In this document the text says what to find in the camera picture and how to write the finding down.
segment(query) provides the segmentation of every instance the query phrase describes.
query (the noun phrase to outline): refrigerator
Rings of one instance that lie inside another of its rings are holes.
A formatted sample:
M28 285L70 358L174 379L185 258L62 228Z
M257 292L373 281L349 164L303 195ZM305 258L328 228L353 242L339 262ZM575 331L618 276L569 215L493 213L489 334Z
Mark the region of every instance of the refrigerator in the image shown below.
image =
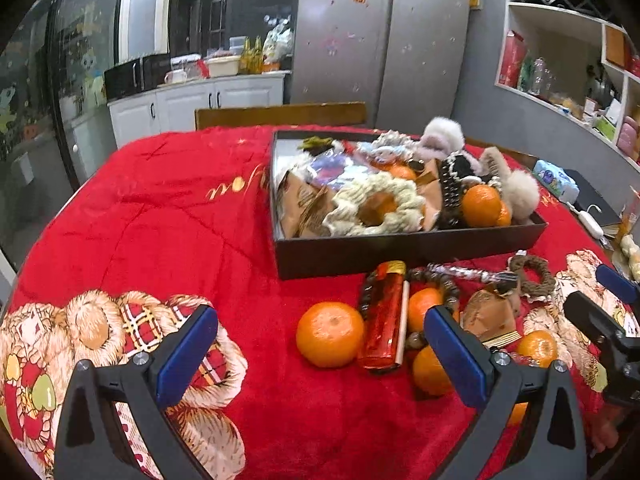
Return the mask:
M299 0L291 102L364 101L367 125L449 117L469 0Z
M0 52L0 248L14 269L116 150L103 73L120 0L35 0Z

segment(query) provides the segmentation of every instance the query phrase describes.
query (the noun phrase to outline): white cabinet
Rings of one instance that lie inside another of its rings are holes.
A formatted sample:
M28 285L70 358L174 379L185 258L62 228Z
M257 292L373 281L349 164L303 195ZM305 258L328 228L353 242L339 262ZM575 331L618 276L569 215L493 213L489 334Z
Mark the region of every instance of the white cabinet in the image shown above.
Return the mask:
M117 150L111 124L104 105L65 123L66 143L81 184Z
M192 132L196 128L195 111L214 108L212 82L165 87L156 91L158 116L164 132Z
M286 72L162 86L109 103L118 148L161 132L192 132L201 108L281 106Z
M282 76L247 76L215 81L216 102L213 108L249 108L280 106L284 92Z
M159 134L161 131L155 92L114 101L109 104L109 110L119 148L132 140Z

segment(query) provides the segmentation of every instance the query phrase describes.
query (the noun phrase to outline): microwave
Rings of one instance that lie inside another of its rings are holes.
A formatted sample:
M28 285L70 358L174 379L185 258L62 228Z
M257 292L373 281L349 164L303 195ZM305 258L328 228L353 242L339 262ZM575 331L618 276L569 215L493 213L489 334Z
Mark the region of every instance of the microwave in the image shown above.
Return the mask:
M149 54L116 65L104 72L107 100L153 90L164 83L164 76L170 70L170 54Z

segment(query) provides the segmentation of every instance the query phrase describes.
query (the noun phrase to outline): screw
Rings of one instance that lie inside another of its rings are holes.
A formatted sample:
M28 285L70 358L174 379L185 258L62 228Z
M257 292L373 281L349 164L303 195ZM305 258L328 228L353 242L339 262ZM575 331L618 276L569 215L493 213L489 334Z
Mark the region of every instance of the screw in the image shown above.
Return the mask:
M133 364L136 366L145 365L149 361L149 354L146 352L138 352L133 356Z
M76 363L77 370L88 370L93 363L89 359L82 359Z
M554 361L554 368L558 370L560 373L565 372L569 369L566 363L560 359L556 359Z
M511 362L511 358L507 352L498 352L494 354L494 361L497 365L506 366Z

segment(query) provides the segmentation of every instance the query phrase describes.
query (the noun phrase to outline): red blanket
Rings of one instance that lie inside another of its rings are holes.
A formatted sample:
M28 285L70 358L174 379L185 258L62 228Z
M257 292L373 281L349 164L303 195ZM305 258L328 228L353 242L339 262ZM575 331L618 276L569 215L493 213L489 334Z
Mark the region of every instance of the red blanket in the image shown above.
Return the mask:
M317 370L300 356L294 335L302 313L325 300L355 305L362 277L277 279L266 191L272 132L162 134L116 152L31 250L10 312L29 302L63 307L96 288L114 298L130 290L161 301L204 296L248 362L241 390L223 409L244 441L239 478L428 478L473 410L455 394L418 395L407 365L377 377L355 365ZM549 226L531 252L552 272L581 249L605 260L546 192L538 211ZM507 257L473 264L502 270ZM462 285L463 301L476 288ZM598 396L574 376L583 407L593 411ZM485 477L500 469L515 431L504 432Z

